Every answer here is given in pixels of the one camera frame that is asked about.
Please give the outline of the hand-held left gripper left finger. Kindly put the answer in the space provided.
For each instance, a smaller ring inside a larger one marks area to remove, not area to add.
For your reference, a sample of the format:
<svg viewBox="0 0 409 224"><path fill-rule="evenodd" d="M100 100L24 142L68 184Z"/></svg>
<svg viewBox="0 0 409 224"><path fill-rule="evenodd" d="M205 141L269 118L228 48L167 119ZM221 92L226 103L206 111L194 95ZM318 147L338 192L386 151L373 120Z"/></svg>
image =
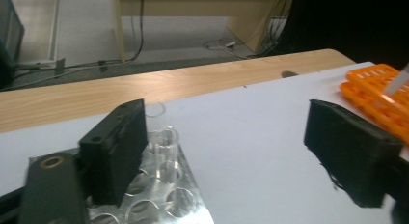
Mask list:
<svg viewBox="0 0 409 224"><path fill-rule="evenodd" d="M96 205L122 203L124 193L139 173L147 144L142 99L119 105L79 141L81 161L87 169L88 193Z"/></svg>

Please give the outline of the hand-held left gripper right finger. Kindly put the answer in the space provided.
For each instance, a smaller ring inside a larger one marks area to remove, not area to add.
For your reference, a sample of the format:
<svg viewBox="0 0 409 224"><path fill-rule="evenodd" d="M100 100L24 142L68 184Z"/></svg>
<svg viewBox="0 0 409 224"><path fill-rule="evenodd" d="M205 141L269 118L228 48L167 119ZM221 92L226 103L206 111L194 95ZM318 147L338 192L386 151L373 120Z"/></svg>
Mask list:
<svg viewBox="0 0 409 224"><path fill-rule="evenodd" d="M337 104L312 99L304 144L336 186L362 208L379 208L385 195L404 203L404 143Z"/></svg>

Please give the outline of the orange test tube rack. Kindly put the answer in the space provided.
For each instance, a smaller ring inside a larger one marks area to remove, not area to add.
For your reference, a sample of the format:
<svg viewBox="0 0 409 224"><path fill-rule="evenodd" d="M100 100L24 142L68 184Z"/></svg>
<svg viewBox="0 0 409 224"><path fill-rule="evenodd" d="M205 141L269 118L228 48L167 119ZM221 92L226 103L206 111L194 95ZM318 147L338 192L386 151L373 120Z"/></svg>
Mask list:
<svg viewBox="0 0 409 224"><path fill-rule="evenodd" d="M340 89L346 100L409 148L409 80L392 95L384 92L398 74L385 64L351 70Z"/></svg>

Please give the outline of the metal test tube rack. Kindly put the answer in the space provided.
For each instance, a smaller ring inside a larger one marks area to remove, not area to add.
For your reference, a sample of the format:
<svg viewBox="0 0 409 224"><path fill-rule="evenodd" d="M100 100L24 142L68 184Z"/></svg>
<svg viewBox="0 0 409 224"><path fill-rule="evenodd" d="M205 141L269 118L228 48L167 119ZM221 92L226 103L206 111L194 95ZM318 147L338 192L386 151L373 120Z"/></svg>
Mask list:
<svg viewBox="0 0 409 224"><path fill-rule="evenodd" d="M80 148L32 158L20 224L214 224L180 147L177 181L164 183L148 142L119 206L96 205L86 173Z"/></svg>

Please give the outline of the white board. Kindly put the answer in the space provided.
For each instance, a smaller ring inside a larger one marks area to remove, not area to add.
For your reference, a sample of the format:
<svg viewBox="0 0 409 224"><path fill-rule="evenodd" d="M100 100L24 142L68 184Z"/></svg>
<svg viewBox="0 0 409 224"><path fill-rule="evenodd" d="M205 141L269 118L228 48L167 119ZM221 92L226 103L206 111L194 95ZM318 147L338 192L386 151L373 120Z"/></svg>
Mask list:
<svg viewBox="0 0 409 224"><path fill-rule="evenodd" d="M362 208L304 144L310 101L324 100L375 126L340 85L362 63L167 101L167 125L214 224L393 224L398 202ZM21 186L34 157L77 150L121 104L148 96L128 77L0 93L0 196Z"/></svg>

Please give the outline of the dark grey cabinet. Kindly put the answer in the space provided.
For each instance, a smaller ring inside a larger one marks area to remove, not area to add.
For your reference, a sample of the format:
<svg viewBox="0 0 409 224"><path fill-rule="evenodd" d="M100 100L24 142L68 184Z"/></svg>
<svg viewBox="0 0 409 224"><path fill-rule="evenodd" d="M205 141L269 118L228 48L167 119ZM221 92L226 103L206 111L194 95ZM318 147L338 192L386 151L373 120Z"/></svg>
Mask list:
<svg viewBox="0 0 409 224"><path fill-rule="evenodd" d="M12 0L0 0L0 89L14 79L24 26Z"/></svg>

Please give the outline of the light wooden shelf unit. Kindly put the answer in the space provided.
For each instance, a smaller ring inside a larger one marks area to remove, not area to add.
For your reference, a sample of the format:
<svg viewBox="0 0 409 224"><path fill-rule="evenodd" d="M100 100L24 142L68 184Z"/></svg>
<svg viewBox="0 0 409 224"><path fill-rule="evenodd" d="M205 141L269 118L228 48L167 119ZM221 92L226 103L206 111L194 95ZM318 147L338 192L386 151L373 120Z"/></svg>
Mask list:
<svg viewBox="0 0 409 224"><path fill-rule="evenodd" d="M117 48L122 60L126 16L225 16L227 28L254 52L261 50L271 18L286 16L293 0L110 0Z"/></svg>

